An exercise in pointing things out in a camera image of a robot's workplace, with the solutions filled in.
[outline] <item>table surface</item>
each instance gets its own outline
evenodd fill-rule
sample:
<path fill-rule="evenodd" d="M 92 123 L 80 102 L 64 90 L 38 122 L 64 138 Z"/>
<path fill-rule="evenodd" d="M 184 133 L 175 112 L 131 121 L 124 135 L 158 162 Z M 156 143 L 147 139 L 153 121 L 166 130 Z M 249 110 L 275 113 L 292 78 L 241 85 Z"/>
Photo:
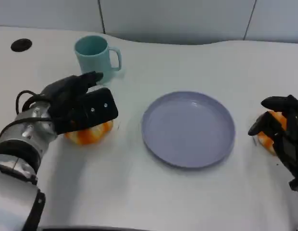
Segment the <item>table surface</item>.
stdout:
<path fill-rule="evenodd" d="M 21 90 L 80 74 L 74 43 L 89 32 L 0 27 L 0 131 L 15 117 Z M 276 157 L 247 135 L 272 95 L 298 98 L 298 44 L 227 41 L 186 46 L 125 41 L 107 35 L 123 57 L 108 85 L 119 116 L 100 144 L 78 147 L 62 136 L 38 172 L 47 197 L 41 225 L 99 225 L 154 231 L 290 231 L 298 195 Z M 13 41 L 32 40 L 22 53 Z M 182 171 L 148 153 L 140 121 L 156 98 L 176 90 L 219 100 L 236 125 L 230 156 L 218 165 Z"/>

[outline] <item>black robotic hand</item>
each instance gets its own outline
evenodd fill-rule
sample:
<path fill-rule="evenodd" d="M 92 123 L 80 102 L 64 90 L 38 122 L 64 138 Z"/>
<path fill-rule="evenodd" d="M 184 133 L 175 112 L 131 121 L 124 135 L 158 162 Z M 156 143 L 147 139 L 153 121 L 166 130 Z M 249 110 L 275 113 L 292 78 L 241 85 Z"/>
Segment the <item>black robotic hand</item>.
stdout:
<path fill-rule="evenodd" d="M 292 95 L 272 96 L 263 100 L 261 104 L 275 112 L 282 112 L 287 119 L 286 130 L 273 115 L 266 112 L 259 116 L 248 134 L 254 136 L 262 131 L 274 141 L 273 148 L 277 156 L 294 176 L 289 185 L 292 190 L 298 192 L 298 100 Z"/>

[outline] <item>robotic hand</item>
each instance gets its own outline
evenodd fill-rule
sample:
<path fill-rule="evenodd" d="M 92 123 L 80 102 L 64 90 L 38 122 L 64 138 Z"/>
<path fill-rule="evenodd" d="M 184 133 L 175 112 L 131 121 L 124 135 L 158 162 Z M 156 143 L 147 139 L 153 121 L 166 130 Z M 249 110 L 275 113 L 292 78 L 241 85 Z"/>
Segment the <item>robotic hand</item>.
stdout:
<path fill-rule="evenodd" d="M 102 73 L 70 76 L 40 93 L 22 91 L 17 117 L 0 133 L 0 231 L 35 231 L 45 204 L 36 173 L 59 134 L 87 129 L 118 116 L 109 89 L 87 93 Z M 32 94 L 19 112 L 19 98 Z"/>
<path fill-rule="evenodd" d="M 282 112 L 287 118 L 287 128 L 284 130 L 281 124 L 266 112 L 257 119 L 248 134 L 254 136 L 262 131 L 274 141 L 273 148 L 278 158 L 294 176 L 289 182 L 290 188 L 298 192 L 298 100 L 292 95 L 273 96 L 266 98 L 261 104 L 273 111 Z"/>

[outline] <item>plate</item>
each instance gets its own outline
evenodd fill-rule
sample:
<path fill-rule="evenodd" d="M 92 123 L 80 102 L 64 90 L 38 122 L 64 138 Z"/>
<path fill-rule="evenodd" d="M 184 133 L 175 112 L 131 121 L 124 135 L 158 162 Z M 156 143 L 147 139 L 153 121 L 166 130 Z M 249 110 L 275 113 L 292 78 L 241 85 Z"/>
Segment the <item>plate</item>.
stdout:
<path fill-rule="evenodd" d="M 217 100 L 190 91 L 166 94 L 143 115 L 142 137 L 159 159 L 170 165 L 200 168 L 228 156 L 234 146 L 235 125 Z"/>

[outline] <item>mug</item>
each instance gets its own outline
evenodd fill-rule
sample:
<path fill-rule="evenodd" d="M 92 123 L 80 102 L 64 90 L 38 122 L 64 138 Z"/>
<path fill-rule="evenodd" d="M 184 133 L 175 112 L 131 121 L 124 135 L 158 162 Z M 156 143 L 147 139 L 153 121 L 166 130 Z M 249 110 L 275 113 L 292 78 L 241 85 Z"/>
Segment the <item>mug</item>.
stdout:
<path fill-rule="evenodd" d="M 103 78 L 99 83 L 110 81 L 114 71 L 121 70 L 122 59 L 118 48 L 109 47 L 105 38 L 90 35 L 76 42 L 74 51 L 81 67 L 82 73 L 91 71 L 103 72 Z M 112 67 L 110 51 L 116 52 L 118 56 L 118 67 Z"/>

